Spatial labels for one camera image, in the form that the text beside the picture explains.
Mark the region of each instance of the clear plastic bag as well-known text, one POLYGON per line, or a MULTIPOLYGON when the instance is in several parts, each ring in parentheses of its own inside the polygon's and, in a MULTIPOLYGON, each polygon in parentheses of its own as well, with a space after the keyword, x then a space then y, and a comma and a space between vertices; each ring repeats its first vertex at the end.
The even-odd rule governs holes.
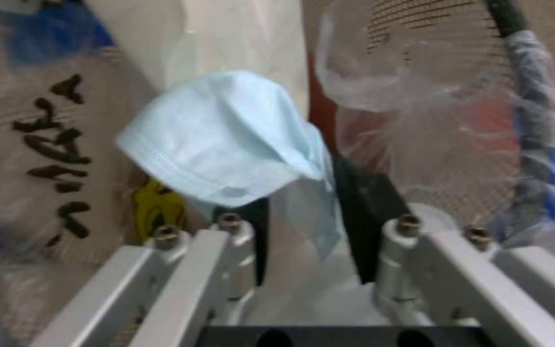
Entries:
POLYGON ((337 0, 317 75, 349 162, 506 246, 555 250, 555 81, 531 31, 503 40, 483 1, 337 0))

